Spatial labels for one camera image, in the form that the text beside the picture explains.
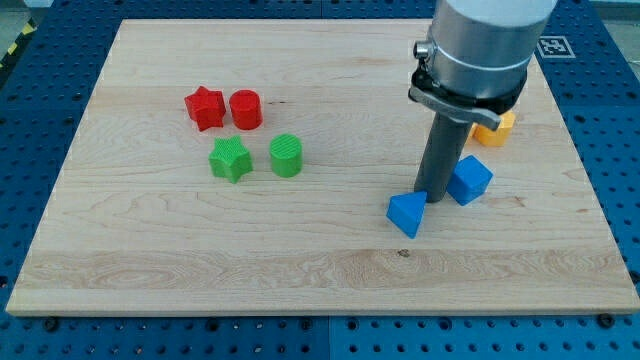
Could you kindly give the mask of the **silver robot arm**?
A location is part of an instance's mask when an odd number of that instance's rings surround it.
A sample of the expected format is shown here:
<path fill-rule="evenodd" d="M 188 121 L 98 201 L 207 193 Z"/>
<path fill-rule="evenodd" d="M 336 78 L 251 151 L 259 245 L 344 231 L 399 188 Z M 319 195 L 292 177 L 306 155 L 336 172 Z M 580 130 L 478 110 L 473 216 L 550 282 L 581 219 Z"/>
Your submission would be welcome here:
<path fill-rule="evenodd" d="M 409 98 L 460 123 L 496 130 L 527 80 L 527 67 L 556 0 L 441 0 Z"/>

